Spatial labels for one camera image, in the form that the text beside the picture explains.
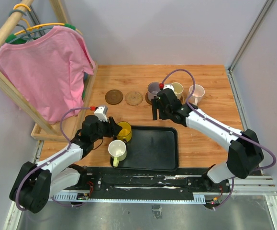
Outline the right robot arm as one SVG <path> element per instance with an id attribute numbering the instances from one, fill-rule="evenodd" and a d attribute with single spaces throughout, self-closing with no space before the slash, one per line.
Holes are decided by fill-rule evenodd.
<path id="1" fill-rule="evenodd" d="M 202 187 L 212 192 L 224 180 L 238 177 L 245 179 L 257 170 L 264 159 L 261 145 L 254 131 L 241 131 L 208 116 L 192 103 L 181 103 L 169 89 L 161 90 L 152 100 L 153 119 L 171 120 L 208 136 L 227 152 L 225 162 L 211 166 L 202 176 Z"/>

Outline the white mug yellow handle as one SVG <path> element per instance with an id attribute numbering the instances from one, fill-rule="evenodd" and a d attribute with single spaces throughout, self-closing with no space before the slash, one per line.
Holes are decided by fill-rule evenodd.
<path id="1" fill-rule="evenodd" d="M 113 160 L 113 167 L 117 167 L 127 156 L 126 144 L 121 140 L 114 140 L 108 145 L 108 152 Z"/>

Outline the woven rattan coaster back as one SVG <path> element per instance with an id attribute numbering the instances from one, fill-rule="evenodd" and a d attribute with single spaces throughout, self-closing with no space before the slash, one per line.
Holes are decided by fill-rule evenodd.
<path id="1" fill-rule="evenodd" d="M 143 95 L 137 91 L 128 92 L 125 96 L 127 104 L 131 106 L 139 105 L 143 101 Z"/>

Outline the brown coaster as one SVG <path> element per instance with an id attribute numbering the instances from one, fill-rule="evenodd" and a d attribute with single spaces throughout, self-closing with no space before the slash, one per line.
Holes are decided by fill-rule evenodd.
<path id="1" fill-rule="evenodd" d="M 149 100 L 149 98 L 148 98 L 148 93 L 145 94 L 145 100 L 148 104 L 150 104 L 150 105 L 152 104 L 151 100 Z"/>
<path id="2" fill-rule="evenodd" d="M 111 105 L 117 105 L 123 100 L 123 93 L 120 90 L 109 90 L 105 94 L 105 101 Z"/>

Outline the cream mug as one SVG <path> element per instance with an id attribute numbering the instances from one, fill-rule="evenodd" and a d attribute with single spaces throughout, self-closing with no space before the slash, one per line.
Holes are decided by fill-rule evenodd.
<path id="1" fill-rule="evenodd" d="M 182 94 L 183 94 L 183 91 L 184 91 L 183 85 L 179 82 L 171 83 L 171 85 L 174 88 L 175 95 L 177 96 L 177 98 L 180 99 L 182 97 Z"/>

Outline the purple mug black handle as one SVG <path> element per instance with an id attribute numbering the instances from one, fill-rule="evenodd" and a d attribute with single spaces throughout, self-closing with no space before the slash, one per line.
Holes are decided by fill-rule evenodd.
<path id="1" fill-rule="evenodd" d="M 147 87 L 147 97 L 152 100 L 160 92 L 159 82 L 152 82 Z"/>

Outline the pink mug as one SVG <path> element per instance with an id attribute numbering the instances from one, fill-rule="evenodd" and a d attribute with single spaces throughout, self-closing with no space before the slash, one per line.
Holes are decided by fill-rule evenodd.
<path id="1" fill-rule="evenodd" d="M 193 90 L 193 85 L 190 86 L 188 95 L 190 95 L 192 92 L 193 94 L 191 97 L 189 97 L 188 102 L 194 105 L 198 105 L 205 95 L 205 90 L 201 85 L 196 84 L 195 90 Z"/>

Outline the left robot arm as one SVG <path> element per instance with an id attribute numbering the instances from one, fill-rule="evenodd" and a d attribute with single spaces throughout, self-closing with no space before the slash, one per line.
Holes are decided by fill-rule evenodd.
<path id="1" fill-rule="evenodd" d="M 71 186 L 78 190 L 85 188 L 88 178 L 74 163 L 86 157 L 97 140 L 116 137 L 121 130 L 111 116 L 107 121 L 100 121 L 95 115 L 86 116 L 82 128 L 62 150 L 38 164 L 28 161 L 22 165 L 10 199 L 20 211 L 38 213 L 61 190 Z"/>

